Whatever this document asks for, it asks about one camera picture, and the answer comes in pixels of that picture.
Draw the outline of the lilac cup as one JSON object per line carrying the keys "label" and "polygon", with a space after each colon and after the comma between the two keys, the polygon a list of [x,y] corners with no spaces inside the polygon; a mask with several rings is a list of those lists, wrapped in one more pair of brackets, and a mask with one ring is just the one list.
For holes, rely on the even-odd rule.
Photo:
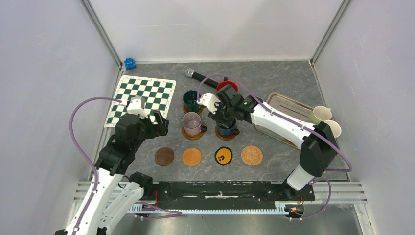
{"label": "lilac cup", "polygon": [[196,136],[207,131],[207,127],[203,125],[201,116],[196,112],[188,112],[182,118],[184,132],[188,136]]}

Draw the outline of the dark blue mug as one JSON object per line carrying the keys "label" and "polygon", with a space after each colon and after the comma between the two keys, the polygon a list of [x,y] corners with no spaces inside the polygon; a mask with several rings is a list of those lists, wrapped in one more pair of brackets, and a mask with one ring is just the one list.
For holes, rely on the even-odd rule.
{"label": "dark blue mug", "polygon": [[221,124],[216,125],[216,131],[221,137],[233,137],[239,135],[240,131],[236,126],[236,120],[233,120],[233,123],[230,127],[225,127]]}

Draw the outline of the reddish brown grooved coaster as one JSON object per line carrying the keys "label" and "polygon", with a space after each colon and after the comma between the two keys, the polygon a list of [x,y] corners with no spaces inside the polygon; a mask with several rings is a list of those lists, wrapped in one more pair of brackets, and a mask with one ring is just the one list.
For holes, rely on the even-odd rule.
{"label": "reddish brown grooved coaster", "polygon": [[233,134],[232,134],[232,135],[229,135],[229,136],[222,136],[222,135],[220,135],[220,133],[219,133],[218,129],[217,129],[217,128],[215,128],[215,134],[216,134],[216,136],[217,136],[219,139],[224,140],[224,141],[230,141],[230,140],[234,139],[237,135],[239,135],[239,133],[240,133],[239,129],[237,129],[237,128],[236,128],[236,129],[234,130],[234,132],[233,132]]}

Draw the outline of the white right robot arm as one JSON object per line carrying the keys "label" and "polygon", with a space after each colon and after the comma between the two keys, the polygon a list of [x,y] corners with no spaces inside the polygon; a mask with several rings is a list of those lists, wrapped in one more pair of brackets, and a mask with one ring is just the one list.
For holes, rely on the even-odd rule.
{"label": "white right robot arm", "polygon": [[295,200],[312,179],[322,176],[338,154],[330,126],[300,121],[250,95],[244,98],[231,85],[215,94],[203,94],[198,104],[207,107],[209,117],[229,128],[235,120],[262,126],[293,143],[300,150],[300,163],[285,180],[283,195]]}

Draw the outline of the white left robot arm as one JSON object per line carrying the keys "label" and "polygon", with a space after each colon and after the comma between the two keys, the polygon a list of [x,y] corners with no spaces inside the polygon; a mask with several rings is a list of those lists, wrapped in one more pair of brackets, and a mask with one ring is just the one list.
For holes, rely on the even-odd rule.
{"label": "white left robot arm", "polygon": [[94,180],[72,221],[57,235],[110,235],[129,208],[139,199],[149,199],[154,193],[152,178],[135,172],[122,193],[109,203],[114,189],[135,160],[139,147],[147,139],[165,136],[169,121],[159,110],[150,117],[123,115],[115,126],[106,146],[99,152],[94,165]]}

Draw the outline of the dark green mug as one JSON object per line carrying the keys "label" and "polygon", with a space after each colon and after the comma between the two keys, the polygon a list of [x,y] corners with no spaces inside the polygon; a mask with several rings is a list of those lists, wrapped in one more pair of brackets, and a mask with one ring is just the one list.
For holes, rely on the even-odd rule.
{"label": "dark green mug", "polygon": [[197,95],[195,90],[189,90],[184,93],[182,100],[188,110],[197,111],[199,109],[200,105],[197,104]]}

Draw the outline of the brown grooved wooden coaster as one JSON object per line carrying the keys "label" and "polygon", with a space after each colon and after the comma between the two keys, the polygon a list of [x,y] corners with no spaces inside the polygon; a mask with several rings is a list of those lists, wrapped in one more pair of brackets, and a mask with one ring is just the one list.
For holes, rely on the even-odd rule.
{"label": "brown grooved wooden coaster", "polygon": [[203,111],[203,109],[204,108],[202,106],[199,106],[199,109],[197,111],[192,111],[192,110],[188,110],[184,104],[182,105],[182,110],[185,114],[189,112],[195,112],[197,114],[200,114]]}

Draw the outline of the light brown grooved coaster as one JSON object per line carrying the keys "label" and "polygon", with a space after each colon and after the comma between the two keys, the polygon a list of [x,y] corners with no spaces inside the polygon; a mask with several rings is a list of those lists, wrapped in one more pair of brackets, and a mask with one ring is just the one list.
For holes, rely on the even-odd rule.
{"label": "light brown grooved coaster", "polygon": [[192,136],[192,135],[189,135],[189,134],[185,131],[185,129],[184,129],[184,128],[182,128],[182,134],[183,134],[183,136],[184,136],[186,139],[188,139],[188,140],[197,140],[197,139],[199,139],[199,138],[201,138],[201,137],[203,136],[204,132],[200,132],[199,134]]}

